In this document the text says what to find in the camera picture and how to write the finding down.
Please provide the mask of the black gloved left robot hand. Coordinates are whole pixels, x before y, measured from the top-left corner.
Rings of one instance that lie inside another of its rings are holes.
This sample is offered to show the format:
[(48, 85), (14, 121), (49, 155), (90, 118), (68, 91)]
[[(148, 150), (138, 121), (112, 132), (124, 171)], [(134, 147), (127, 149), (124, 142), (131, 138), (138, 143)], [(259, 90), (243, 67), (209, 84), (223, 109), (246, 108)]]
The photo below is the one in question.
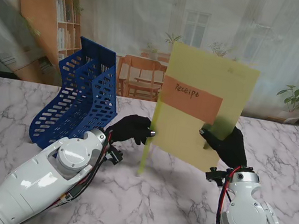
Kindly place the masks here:
[(151, 120), (149, 118), (135, 114), (120, 119), (109, 126), (105, 132), (110, 137), (110, 143), (124, 142), (133, 138), (136, 145), (141, 145), (146, 144), (147, 138), (156, 135), (150, 126)]

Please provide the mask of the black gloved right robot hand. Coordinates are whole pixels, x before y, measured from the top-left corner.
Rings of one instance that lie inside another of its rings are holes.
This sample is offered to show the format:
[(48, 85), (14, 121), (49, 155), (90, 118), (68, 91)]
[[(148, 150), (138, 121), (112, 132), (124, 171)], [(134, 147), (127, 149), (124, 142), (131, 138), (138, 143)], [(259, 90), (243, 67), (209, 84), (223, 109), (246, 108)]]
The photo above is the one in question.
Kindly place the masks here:
[(201, 128), (199, 134), (215, 150), (220, 159), (230, 168), (247, 167), (244, 137), (237, 127), (224, 139), (216, 138), (209, 130)]

